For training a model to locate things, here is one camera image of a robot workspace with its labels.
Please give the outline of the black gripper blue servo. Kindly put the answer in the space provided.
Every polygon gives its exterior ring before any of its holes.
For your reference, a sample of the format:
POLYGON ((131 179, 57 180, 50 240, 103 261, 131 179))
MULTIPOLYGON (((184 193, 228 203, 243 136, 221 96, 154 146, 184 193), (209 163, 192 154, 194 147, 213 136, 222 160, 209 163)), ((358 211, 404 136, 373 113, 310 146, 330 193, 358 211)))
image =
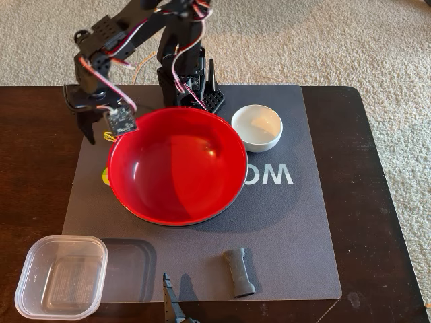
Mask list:
POLYGON ((78 85, 64 85, 63 96, 67 107, 76 114, 77 126, 91 145, 94 145, 93 124, 102 116, 115 117, 123 113, 121 97, 111 89, 100 89, 88 94, 78 85))

